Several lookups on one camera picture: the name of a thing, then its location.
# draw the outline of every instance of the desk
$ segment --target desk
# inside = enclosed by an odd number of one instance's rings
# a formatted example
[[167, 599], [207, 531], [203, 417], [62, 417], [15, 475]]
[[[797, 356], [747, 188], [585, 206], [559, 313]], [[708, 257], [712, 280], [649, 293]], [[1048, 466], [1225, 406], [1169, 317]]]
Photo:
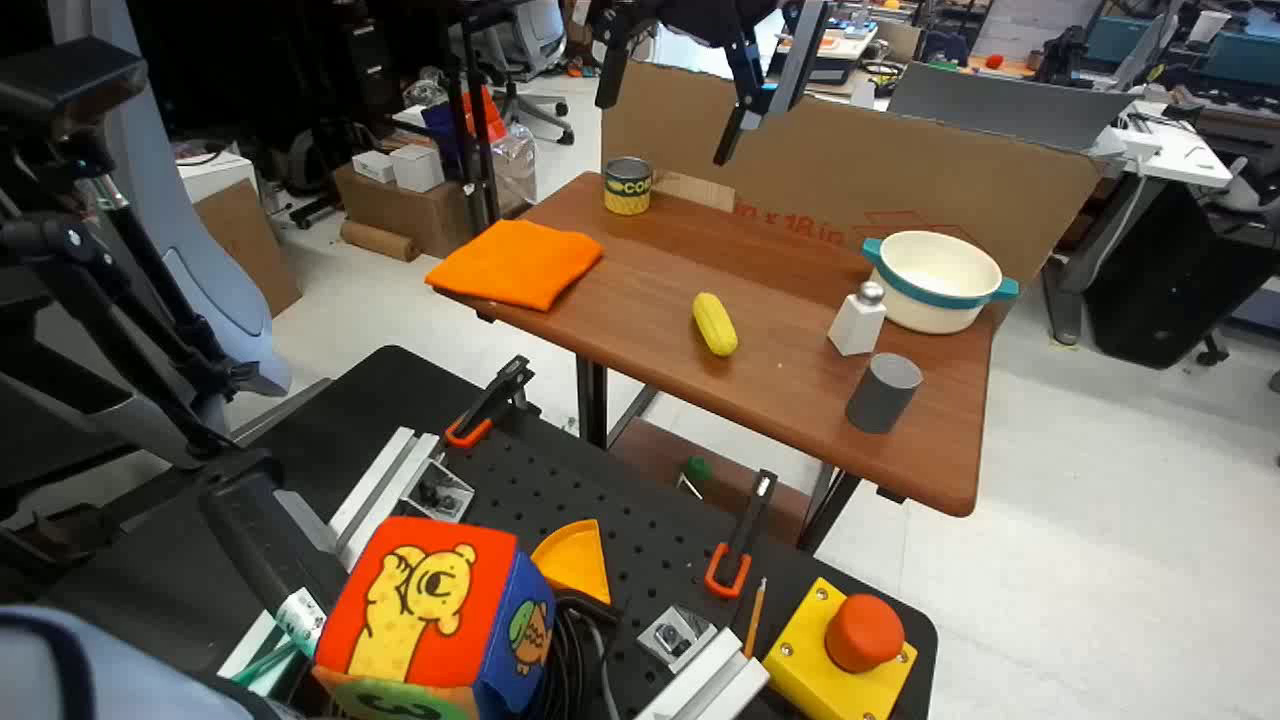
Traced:
[[[867, 435], [846, 418], [865, 361], [840, 361], [827, 345], [840, 298], [867, 274], [853, 246], [813, 246], [672, 194], [621, 218], [599, 202], [599, 174], [573, 179], [529, 218], [596, 235], [605, 259], [554, 313], [472, 307], [580, 356], [585, 441], [605, 443], [605, 367], [618, 367], [896, 496], [972, 511], [998, 335], [989, 317], [962, 335], [884, 322], [881, 346], [911, 356], [923, 388], [887, 435]], [[712, 361], [695, 340], [695, 293], [729, 303], [741, 332], [734, 361]]]
[[[406, 346], [380, 346], [260, 435], [260, 447], [272, 447], [279, 460], [286, 488], [296, 488], [321, 516], [331, 516], [392, 428], [446, 432], [472, 401], [472, 385]], [[636, 646], [636, 630], [663, 604], [686, 604], [741, 629], [735, 612], [708, 607], [700, 595], [705, 553], [734, 529], [734, 516], [705, 506], [676, 488], [644, 488], [626, 462], [538, 417], [502, 424], [476, 454], [455, 454], [447, 462], [476, 485], [469, 520], [513, 529], [525, 553], [565, 520], [599, 516], [621, 599], [610, 670], [626, 715], [636, 715], [663, 684]], [[185, 670], [212, 670], [251, 623], [256, 604], [207, 541], [188, 496], [193, 492], [144, 516], [119, 544], [55, 583], [49, 599]], [[850, 591], [865, 589], [774, 541], [758, 544], [758, 565], [769, 570], [769, 629], [776, 630], [817, 570]], [[909, 638], [921, 646], [896, 715], [923, 720], [938, 629], [917, 607], [893, 604], [903, 614]]]

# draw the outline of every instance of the trash can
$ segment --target trash can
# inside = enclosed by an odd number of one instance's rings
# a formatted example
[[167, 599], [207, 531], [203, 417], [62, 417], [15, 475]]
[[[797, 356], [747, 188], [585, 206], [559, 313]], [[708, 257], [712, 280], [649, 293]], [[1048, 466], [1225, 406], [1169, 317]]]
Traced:
[[1280, 267], [1280, 233], [1169, 182], [1089, 286], [1099, 350], [1169, 367]]

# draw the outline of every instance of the cable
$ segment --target cable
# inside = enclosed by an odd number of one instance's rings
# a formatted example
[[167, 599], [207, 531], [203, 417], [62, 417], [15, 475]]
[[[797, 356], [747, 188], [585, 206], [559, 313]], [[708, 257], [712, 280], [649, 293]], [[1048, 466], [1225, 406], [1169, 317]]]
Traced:
[[529, 715], [578, 720], [592, 715], [596, 698], [605, 698], [610, 720], [621, 720], [605, 645], [613, 629], [613, 607], [580, 595], [558, 604], [554, 654]]

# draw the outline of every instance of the table leg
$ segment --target table leg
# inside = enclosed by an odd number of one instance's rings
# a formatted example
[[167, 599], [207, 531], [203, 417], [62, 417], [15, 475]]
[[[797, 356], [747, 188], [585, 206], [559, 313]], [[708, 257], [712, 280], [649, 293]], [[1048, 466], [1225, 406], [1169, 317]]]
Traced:
[[626, 417], [613, 424], [610, 447], [628, 432], [628, 424], [633, 424], [636, 417], [649, 410], [651, 401], [655, 401], [655, 388], [644, 385], [642, 394], [636, 394], [636, 401], [626, 406]]
[[1067, 263], [1048, 259], [1039, 272], [1048, 332], [1062, 345], [1080, 345], [1084, 322], [1084, 293], [1067, 286]]
[[578, 356], [578, 432], [580, 441], [605, 447], [610, 443], [610, 367]]
[[850, 475], [832, 462], [819, 466], [813, 496], [807, 496], [807, 520], [799, 531], [799, 553], [817, 553], [817, 544], [824, 544], [827, 529], [840, 520], [840, 511], [850, 506], [853, 492], [856, 492], [859, 475]]

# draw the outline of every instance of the chair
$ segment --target chair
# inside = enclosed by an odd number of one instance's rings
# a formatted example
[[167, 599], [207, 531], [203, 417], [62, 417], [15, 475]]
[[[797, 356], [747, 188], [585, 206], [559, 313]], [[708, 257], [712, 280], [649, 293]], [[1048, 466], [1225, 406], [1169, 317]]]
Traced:
[[0, 607], [0, 702], [15, 715], [300, 715], [234, 678], [185, 674], [112, 630], [41, 604]]
[[479, 29], [479, 61], [502, 75], [502, 108], [510, 121], [538, 116], [545, 124], [559, 126], [558, 142], [573, 142], [567, 100], [565, 95], [521, 95], [515, 82], [533, 79], [559, 63], [567, 48], [567, 29], [559, 0], [529, 0], [513, 12], [496, 16]]
[[[119, 443], [197, 466], [234, 447], [238, 392], [288, 388], [264, 296], [185, 194], [130, 0], [49, 12], [55, 48], [0, 61], [0, 385], [30, 417], [5, 441], [51, 435], [23, 441], [51, 454], [19, 454], [30, 475], [7, 462], [0, 520]], [[7, 531], [0, 557], [77, 560]]]

